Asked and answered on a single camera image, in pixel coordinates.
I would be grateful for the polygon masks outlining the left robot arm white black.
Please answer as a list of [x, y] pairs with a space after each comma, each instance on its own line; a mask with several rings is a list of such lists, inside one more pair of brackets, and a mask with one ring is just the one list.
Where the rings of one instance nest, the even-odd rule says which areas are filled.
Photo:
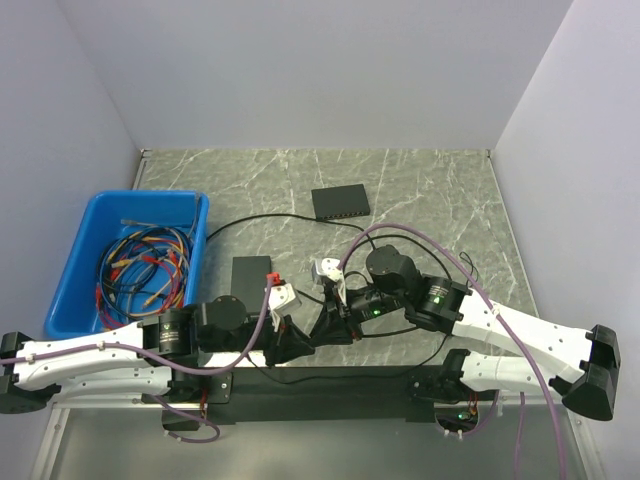
[[299, 305], [277, 295], [251, 317], [239, 299], [226, 295], [76, 339], [35, 341], [8, 333], [1, 340], [1, 411], [31, 413], [52, 399], [118, 393], [190, 401], [251, 351], [262, 352], [269, 366], [314, 354], [289, 314]]

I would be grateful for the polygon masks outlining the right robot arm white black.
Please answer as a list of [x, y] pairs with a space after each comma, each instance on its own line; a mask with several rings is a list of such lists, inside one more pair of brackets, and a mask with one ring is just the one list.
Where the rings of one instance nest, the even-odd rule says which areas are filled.
[[311, 333], [318, 344], [349, 344], [362, 338], [362, 323], [401, 310], [418, 329], [503, 351], [448, 353], [422, 388], [433, 400], [454, 403], [470, 392], [493, 390], [542, 393], [583, 417], [612, 420], [621, 367], [613, 329], [566, 327], [501, 306], [475, 288], [421, 273], [391, 245], [374, 249], [365, 266], [370, 283], [350, 290], [339, 260], [314, 263], [312, 276], [324, 289], [326, 310]]

